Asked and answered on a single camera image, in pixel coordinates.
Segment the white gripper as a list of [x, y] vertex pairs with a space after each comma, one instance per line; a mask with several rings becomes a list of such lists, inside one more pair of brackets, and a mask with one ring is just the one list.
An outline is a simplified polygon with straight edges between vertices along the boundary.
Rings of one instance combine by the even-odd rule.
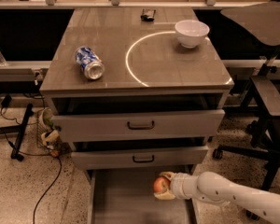
[[159, 200], [177, 199], [188, 200], [192, 198], [196, 192], [196, 177], [185, 173], [160, 172], [159, 176], [165, 177], [171, 181], [170, 190], [162, 189], [154, 193]]

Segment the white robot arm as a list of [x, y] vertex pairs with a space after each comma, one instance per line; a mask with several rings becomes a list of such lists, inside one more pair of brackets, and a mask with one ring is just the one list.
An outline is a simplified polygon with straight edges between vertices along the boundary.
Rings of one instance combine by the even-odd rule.
[[280, 194], [239, 185], [217, 173], [161, 172], [153, 183], [153, 191], [160, 200], [196, 199], [216, 205], [234, 203], [272, 224], [280, 224]]

